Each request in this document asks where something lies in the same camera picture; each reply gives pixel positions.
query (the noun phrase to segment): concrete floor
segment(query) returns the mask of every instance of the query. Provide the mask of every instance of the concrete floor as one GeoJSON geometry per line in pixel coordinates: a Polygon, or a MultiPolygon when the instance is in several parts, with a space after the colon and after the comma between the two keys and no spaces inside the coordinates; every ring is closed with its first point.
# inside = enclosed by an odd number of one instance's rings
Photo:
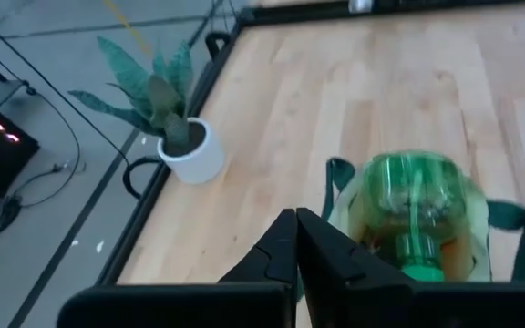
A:
{"type": "MultiPolygon", "coordinates": [[[[115,0],[114,3],[128,20],[138,23],[142,37],[154,46],[159,43],[166,55],[198,30],[212,6],[212,0],[115,0]]],[[[247,0],[233,3],[240,8],[247,0]]],[[[228,5],[225,11],[230,12],[228,5]]],[[[232,28],[233,19],[228,18],[224,24],[222,18],[216,18],[212,24],[224,30],[225,26],[232,28]]],[[[204,33],[210,28],[207,24],[204,33]]],[[[129,104],[123,95],[105,84],[114,81],[114,77],[97,49],[96,35],[117,42],[149,67],[150,59],[142,54],[129,32],[118,27],[118,20],[102,1],[0,1],[0,33],[9,36],[10,43],[65,94],[70,89],[85,89],[116,106],[129,104]]],[[[196,76],[209,60],[201,41],[204,33],[192,49],[196,76]]],[[[117,166],[117,152],[106,140],[1,41],[0,59],[66,116],[80,141],[81,159],[87,163],[86,171],[76,175],[60,194],[22,210],[16,222],[0,234],[0,327],[53,327],[63,302],[98,277],[136,200],[122,186],[124,164],[121,161],[117,166]],[[107,176],[111,163],[117,169],[107,176]],[[107,176],[105,188],[99,187],[103,176],[107,176]],[[93,194],[99,197],[91,199],[93,194]],[[75,222],[84,223],[74,239],[64,241],[68,232],[74,231],[75,222]],[[69,242],[71,247],[65,256],[58,258],[58,263],[50,263],[62,241],[69,242]]],[[[130,147],[126,148],[129,160],[154,154],[154,138],[142,134],[132,138],[133,129],[127,124],[91,112],[76,101],[74,104],[120,148],[129,138],[130,147]]],[[[75,143],[67,127],[38,97],[19,91],[1,111],[42,147],[15,185],[50,169],[54,163],[75,157],[75,143]]],[[[145,187],[152,171],[152,167],[144,167],[135,172],[133,184],[138,190],[145,187]]],[[[24,193],[26,201],[45,197],[66,177],[67,174],[59,173],[30,185],[24,193]]]]}

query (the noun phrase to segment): plant leaf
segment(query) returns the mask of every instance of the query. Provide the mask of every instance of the plant leaf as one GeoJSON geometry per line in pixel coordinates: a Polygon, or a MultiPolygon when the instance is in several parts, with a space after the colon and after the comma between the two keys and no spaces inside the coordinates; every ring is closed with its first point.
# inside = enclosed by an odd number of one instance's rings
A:
{"type": "Polygon", "coordinates": [[[186,119],[170,112],[163,123],[168,142],[177,145],[185,145],[190,142],[190,123],[186,119]]]}
{"type": "Polygon", "coordinates": [[[144,117],[147,121],[149,121],[149,119],[153,115],[153,110],[151,107],[151,102],[149,101],[148,97],[135,98],[129,92],[127,92],[127,90],[125,90],[122,86],[116,83],[107,82],[107,85],[111,87],[116,87],[117,89],[121,90],[129,99],[129,103],[131,104],[131,106],[133,106],[140,113],[142,117],[144,117]]]}
{"type": "Polygon", "coordinates": [[[97,36],[98,47],[105,54],[108,65],[123,89],[133,98],[147,97],[147,80],[149,74],[135,59],[112,41],[97,36]]]}
{"type": "Polygon", "coordinates": [[[68,91],[68,94],[78,99],[78,101],[86,107],[99,113],[110,114],[116,118],[127,121],[133,127],[138,128],[147,134],[159,137],[164,135],[163,129],[153,128],[145,118],[133,109],[113,107],[87,91],[73,90],[68,91]]]}
{"type": "Polygon", "coordinates": [[[190,46],[186,42],[180,44],[167,66],[168,78],[173,88],[178,91],[184,102],[191,87],[193,73],[191,71],[190,46]]]}
{"type": "Polygon", "coordinates": [[[164,128],[166,116],[176,113],[182,103],[180,95],[163,78],[152,75],[148,83],[149,101],[153,108],[153,115],[149,122],[154,128],[164,128]]]}
{"type": "Polygon", "coordinates": [[[163,59],[163,54],[160,50],[157,50],[155,52],[155,56],[153,57],[153,74],[155,74],[158,77],[163,78],[164,80],[168,80],[170,77],[168,77],[168,69],[165,65],[165,59],[163,59]]]}

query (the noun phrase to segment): green bottle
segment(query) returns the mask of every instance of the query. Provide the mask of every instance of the green bottle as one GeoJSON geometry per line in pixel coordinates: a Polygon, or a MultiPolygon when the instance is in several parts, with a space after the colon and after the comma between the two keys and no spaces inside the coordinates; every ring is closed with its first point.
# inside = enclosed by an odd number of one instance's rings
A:
{"type": "Polygon", "coordinates": [[[376,247],[415,280],[445,279],[440,246],[468,226],[462,180],[451,160],[424,151],[379,155],[365,166],[359,197],[376,247]]]}

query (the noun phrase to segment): white flower pot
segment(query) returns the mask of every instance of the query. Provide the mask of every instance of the white flower pot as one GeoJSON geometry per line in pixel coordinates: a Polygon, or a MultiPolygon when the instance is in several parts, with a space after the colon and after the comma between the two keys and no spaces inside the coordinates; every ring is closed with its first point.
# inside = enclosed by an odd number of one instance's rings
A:
{"type": "Polygon", "coordinates": [[[163,151],[163,138],[157,144],[157,152],[171,171],[190,184],[199,184],[214,178],[224,166],[224,152],[220,141],[214,136],[210,125],[200,118],[188,118],[189,122],[202,125],[206,135],[202,143],[189,154],[172,157],[163,151]]]}

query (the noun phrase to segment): black frame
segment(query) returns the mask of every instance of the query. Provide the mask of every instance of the black frame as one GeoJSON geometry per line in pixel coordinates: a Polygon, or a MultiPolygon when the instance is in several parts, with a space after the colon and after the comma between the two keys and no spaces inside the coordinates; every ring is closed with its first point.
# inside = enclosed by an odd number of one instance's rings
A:
{"type": "MultiPolygon", "coordinates": [[[[480,5],[521,3],[525,3],[525,0],[374,0],[372,12],[357,14],[349,12],[348,1],[244,8],[237,16],[236,24],[229,34],[213,32],[206,36],[205,42],[212,60],[204,69],[200,81],[195,87],[190,101],[190,114],[192,116],[198,116],[200,114],[211,90],[216,84],[218,76],[230,57],[237,39],[245,28],[349,19],[362,16],[405,14],[480,5]]],[[[96,285],[112,285],[117,283],[118,277],[125,267],[129,255],[133,247],[135,247],[137,238],[141,234],[169,175],[170,169],[160,163],[149,180],[149,185],[145,188],[125,230],[118,239],[115,249],[110,254],[107,264],[98,277],[96,285]]]]}

